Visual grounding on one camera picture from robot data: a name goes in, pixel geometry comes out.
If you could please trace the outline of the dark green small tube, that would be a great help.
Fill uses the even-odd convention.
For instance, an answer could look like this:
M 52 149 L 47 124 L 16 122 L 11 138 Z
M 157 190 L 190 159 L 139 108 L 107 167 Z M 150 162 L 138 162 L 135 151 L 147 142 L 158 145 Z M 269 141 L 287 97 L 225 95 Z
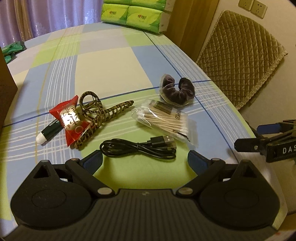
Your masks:
M 54 120 L 48 126 L 46 126 L 37 136 L 36 143 L 43 145 L 53 137 L 55 137 L 63 129 L 60 121 Z

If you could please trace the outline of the red candy packet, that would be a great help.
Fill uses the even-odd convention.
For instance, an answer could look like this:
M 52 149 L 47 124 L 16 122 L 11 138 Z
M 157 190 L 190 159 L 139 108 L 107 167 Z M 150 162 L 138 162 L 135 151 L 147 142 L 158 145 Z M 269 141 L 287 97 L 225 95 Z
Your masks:
M 49 110 L 49 113 L 60 121 L 65 129 L 66 143 L 69 147 L 74 144 L 89 126 L 89 122 L 80 118 L 76 109 L 78 96 L 59 103 Z

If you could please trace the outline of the leopard hair claw clip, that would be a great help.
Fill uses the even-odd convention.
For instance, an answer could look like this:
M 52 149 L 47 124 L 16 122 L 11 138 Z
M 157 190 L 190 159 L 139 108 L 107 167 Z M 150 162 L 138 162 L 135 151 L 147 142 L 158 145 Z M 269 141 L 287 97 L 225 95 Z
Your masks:
M 105 109 L 99 97 L 92 91 L 84 92 L 79 98 L 82 115 L 89 120 L 89 124 L 78 140 L 74 143 L 75 149 L 80 149 L 98 130 L 104 122 L 120 115 L 133 106 L 134 101 L 128 100 Z

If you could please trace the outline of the cotton swab packet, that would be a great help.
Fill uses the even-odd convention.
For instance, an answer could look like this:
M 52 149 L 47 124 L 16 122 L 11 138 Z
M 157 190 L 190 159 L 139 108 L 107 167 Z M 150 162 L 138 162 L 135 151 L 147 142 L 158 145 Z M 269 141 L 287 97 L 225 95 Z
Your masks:
M 170 104 L 147 99 L 132 109 L 132 117 L 139 123 L 162 131 L 181 142 L 198 146 L 196 122 Z

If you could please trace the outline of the dark velvet scrunchie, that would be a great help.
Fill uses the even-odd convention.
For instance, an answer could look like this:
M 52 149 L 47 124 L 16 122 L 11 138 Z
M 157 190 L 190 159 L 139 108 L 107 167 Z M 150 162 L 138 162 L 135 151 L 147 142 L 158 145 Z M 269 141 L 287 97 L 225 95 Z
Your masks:
M 165 74 L 159 84 L 159 94 L 168 104 L 183 107 L 194 99 L 195 87 L 188 78 L 181 78 L 176 89 L 175 79 Z

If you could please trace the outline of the quilted chair cushion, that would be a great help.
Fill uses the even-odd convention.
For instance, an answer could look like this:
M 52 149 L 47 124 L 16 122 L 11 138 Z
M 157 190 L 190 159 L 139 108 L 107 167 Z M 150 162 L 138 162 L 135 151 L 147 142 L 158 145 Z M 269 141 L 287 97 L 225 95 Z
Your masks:
M 251 18 L 225 10 L 197 64 L 241 109 L 260 93 L 287 56 L 285 47 Z

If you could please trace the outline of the checkered tablecloth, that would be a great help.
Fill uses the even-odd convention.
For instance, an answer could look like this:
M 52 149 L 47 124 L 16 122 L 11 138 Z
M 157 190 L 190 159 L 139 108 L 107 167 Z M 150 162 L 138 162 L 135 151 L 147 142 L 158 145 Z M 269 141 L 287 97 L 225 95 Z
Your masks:
M 196 176 L 187 163 L 189 150 L 195 149 L 207 158 L 227 163 L 251 160 L 277 192 L 281 211 L 287 213 L 277 176 L 264 157 L 234 149 L 238 138 L 253 135 L 243 117 L 166 36 L 95 23 L 45 34 L 25 45 L 27 49 L 8 65 L 18 92 L 1 132 L 1 236 L 15 228 L 11 197 L 39 161 L 60 164 L 87 156 L 104 140 L 144 142 L 159 135 L 125 111 L 97 130 L 81 150 L 66 145 L 64 132 L 41 146 L 35 139 L 53 120 L 51 108 L 86 91 L 96 93 L 105 108 L 127 100 L 138 105 L 159 99 L 159 83 L 165 74 L 176 81 L 186 77 L 194 84 L 196 96 L 184 108 L 197 125 L 194 144 L 177 142 L 177 157 L 170 162 L 144 155 L 105 158 L 96 177 L 113 189 L 178 188 Z

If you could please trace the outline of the brown cardboard storage box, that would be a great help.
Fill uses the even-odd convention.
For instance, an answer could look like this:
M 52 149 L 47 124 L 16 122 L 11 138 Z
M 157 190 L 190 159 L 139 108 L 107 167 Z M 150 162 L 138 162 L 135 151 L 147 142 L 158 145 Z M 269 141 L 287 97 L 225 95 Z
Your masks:
M 11 103 L 15 97 L 18 87 L 9 71 L 4 55 L 0 56 L 0 130 L 8 114 Z

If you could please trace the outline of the green wet wipe packets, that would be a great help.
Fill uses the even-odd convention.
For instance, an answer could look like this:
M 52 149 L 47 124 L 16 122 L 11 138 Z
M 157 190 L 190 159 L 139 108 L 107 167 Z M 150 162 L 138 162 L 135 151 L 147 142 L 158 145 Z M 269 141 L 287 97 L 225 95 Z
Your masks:
M 3 47 L 1 50 L 3 53 L 4 59 L 5 59 L 6 63 L 8 64 L 13 60 L 13 57 L 16 54 L 18 54 L 26 49 L 27 48 L 25 47 L 24 41 L 17 41 L 17 42 L 14 42 L 12 44 L 9 44 L 9 45 Z

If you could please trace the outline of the green tissue pack stack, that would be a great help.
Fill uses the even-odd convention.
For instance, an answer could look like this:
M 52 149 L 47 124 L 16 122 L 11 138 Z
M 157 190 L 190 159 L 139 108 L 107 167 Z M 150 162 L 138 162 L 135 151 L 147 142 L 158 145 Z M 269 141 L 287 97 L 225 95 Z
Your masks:
M 152 33 L 168 28 L 175 1 L 104 1 L 101 20 Z

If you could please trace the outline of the purple curtain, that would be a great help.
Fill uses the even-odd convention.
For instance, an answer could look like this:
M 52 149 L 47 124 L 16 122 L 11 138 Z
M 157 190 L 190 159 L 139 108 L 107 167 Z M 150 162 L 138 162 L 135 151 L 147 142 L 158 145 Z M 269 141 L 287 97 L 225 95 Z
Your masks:
M 98 23 L 103 1 L 1 1 L 1 47 L 57 30 Z

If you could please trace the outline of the wall power socket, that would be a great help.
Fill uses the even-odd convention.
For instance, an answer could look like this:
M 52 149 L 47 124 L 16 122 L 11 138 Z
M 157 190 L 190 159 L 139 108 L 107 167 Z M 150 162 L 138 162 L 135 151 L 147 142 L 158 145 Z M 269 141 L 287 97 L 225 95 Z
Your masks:
M 257 0 L 240 0 L 238 6 L 263 19 L 267 6 Z

